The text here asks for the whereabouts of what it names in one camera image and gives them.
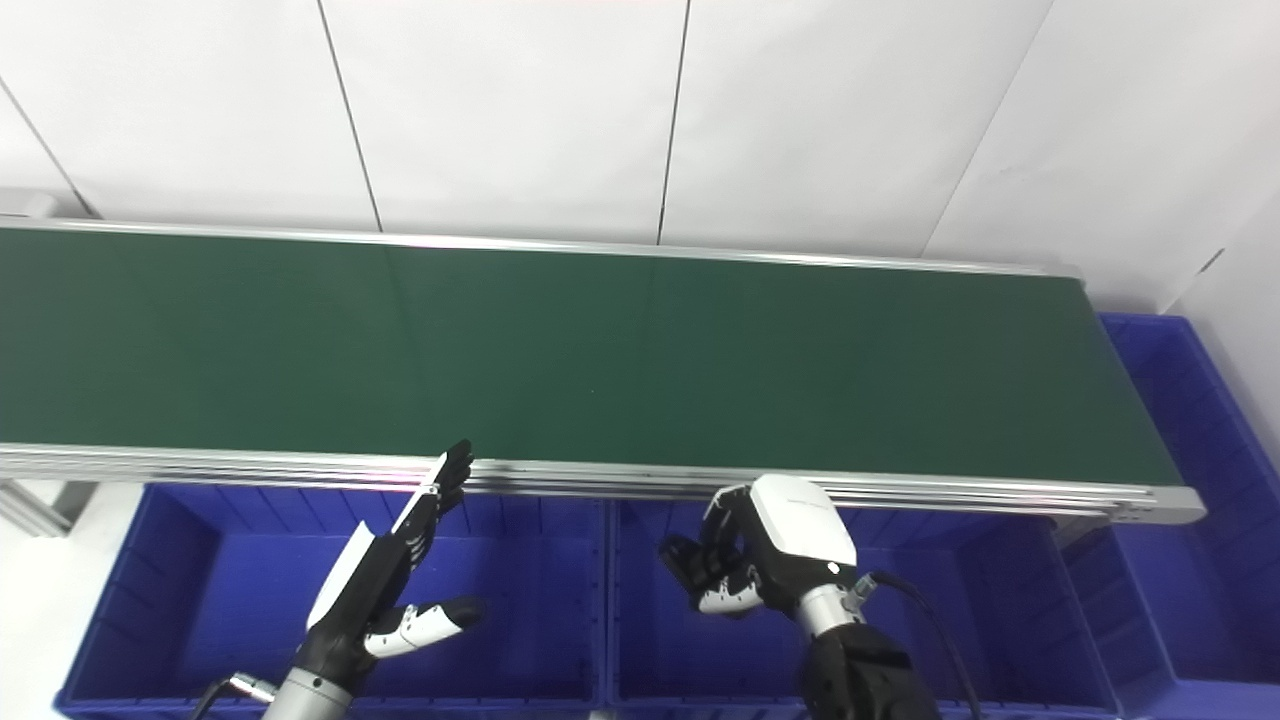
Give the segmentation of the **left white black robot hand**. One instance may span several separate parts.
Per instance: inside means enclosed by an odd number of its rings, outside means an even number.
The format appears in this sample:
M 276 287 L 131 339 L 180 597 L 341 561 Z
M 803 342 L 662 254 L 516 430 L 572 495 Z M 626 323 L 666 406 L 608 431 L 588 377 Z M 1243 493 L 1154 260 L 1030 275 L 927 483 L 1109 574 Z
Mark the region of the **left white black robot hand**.
M 485 618 L 486 605 L 475 596 L 398 602 L 440 519 L 461 503 L 472 462 L 470 441 L 460 441 L 438 459 L 388 532 L 375 536 L 365 523 L 357 525 L 308 615 L 294 669 L 353 694 L 378 661 L 458 635 Z

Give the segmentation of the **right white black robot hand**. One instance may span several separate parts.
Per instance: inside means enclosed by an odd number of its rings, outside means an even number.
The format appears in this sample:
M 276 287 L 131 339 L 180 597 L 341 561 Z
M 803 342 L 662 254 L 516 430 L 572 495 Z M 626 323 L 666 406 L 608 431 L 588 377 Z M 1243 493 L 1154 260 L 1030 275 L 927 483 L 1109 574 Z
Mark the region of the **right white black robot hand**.
M 861 621 L 849 598 L 856 547 L 832 498 L 801 477 L 765 474 L 718 489 L 698 537 L 667 536 L 658 555 L 704 615 L 769 609 L 812 638 Z

